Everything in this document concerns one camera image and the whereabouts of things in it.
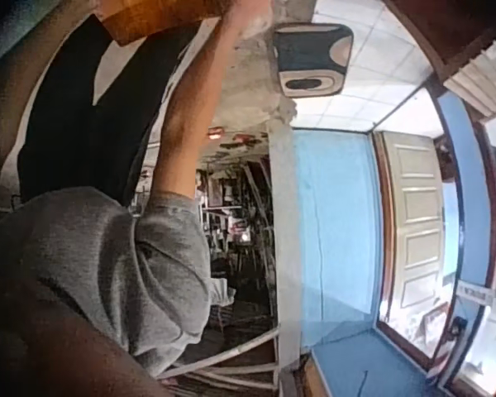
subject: blue wall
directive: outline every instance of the blue wall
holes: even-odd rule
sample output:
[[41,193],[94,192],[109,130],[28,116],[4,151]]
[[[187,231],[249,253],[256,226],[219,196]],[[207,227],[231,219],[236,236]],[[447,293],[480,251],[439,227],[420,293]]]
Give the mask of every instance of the blue wall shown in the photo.
[[374,330],[316,346],[312,355],[335,397],[444,395]]
[[370,138],[294,131],[303,264],[302,345],[371,327],[381,262],[379,181]]
[[457,270],[460,250],[460,214],[455,182],[443,183],[443,202],[445,206],[445,260],[443,277]]

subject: drop ceiling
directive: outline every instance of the drop ceiling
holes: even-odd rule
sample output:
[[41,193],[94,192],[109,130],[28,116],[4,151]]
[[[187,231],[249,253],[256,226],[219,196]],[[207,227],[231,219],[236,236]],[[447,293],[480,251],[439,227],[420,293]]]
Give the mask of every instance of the drop ceiling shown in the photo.
[[354,45],[341,94],[295,99],[293,127],[369,131],[432,72],[415,40],[381,1],[318,0],[312,21],[347,25]]

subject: wooden door frame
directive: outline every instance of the wooden door frame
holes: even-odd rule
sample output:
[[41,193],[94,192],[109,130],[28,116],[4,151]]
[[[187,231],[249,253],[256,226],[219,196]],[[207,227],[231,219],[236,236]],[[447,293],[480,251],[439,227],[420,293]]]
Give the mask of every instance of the wooden door frame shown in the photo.
[[[391,169],[388,161],[388,153],[381,132],[373,132],[373,146],[376,154],[379,170],[380,195],[382,198],[383,227],[384,227],[384,269],[382,284],[380,288],[380,305],[386,305],[386,315],[389,316],[391,303],[393,301],[393,280],[395,273],[395,252],[397,239],[395,237],[395,216],[393,186],[391,182]],[[432,368],[433,360],[421,352],[406,338],[391,328],[379,317],[376,327],[383,332],[393,343],[402,349],[421,368],[429,370]]]
[[[434,104],[434,108],[436,109],[437,115],[441,121],[441,125],[446,136],[446,142],[450,147],[452,153],[453,143],[450,136],[450,131],[448,129],[448,125],[446,124],[446,120],[442,114],[442,110],[438,103],[438,98],[446,91],[446,88],[442,86],[439,82],[437,74],[432,74],[422,85],[420,85],[416,90],[410,95],[405,101],[400,103],[386,118],[391,116],[394,112],[396,112],[399,108],[401,108],[417,91],[420,89],[426,89],[432,99]],[[383,210],[383,222],[384,222],[384,270],[383,270],[383,278],[381,285],[381,295],[380,295],[380,304],[388,305],[387,314],[389,315],[389,310],[391,307],[391,303],[393,300],[393,279],[395,272],[395,250],[396,250],[396,237],[395,237],[395,225],[394,225],[394,204],[393,204],[393,188],[391,184],[391,172],[389,167],[389,161],[387,157],[386,147],[384,144],[384,138],[381,132],[371,132],[373,137],[373,145],[376,154],[377,166],[379,169],[379,184],[380,184],[380,193],[382,196],[382,210]],[[455,186],[458,195],[458,206],[459,206],[459,224],[460,230],[465,228],[465,211],[463,209],[463,199],[461,197],[461,186],[459,179],[459,165],[457,163],[457,159],[453,156],[453,162],[455,167]],[[448,312],[446,314],[445,324],[450,324],[451,320],[454,316],[454,302],[455,302],[455,289],[457,287],[457,282],[460,277],[461,270],[461,262],[463,259],[463,241],[460,239],[459,245],[459,255],[457,259],[457,270],[455,273],[455,282],[454,282],[454,295],[452,296],[452,301]],[[397,331],[392,329],[387,323],[384,323],[380,320],[379,314],[377,313],[376,320],[377,328],[382,331],[389,339],[391,339],[398,347],[400,347],[404,353],[406,353],[410,358],[412,358],[421,368],[428,371],[436,364],[438,364],[438,359],[440,357],[437,356],[439,351],[440,344],[437,345],[436,350],[432,357],[428,357],[424,352],[421,352],[418,348],[416,348],[412,343],[406,340],[402,335],[400,335]],[[443,329],[440,340],[443,340],[448,333],[447,326]]]

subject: door panel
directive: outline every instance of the door panel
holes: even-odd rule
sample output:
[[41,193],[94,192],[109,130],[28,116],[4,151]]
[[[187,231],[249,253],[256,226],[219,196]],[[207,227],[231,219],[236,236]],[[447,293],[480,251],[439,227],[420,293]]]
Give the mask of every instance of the door panel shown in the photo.
[[393,190],[395,261],[389,320],[431,309],[442,282],[442,181],[433,140],[383,133]]

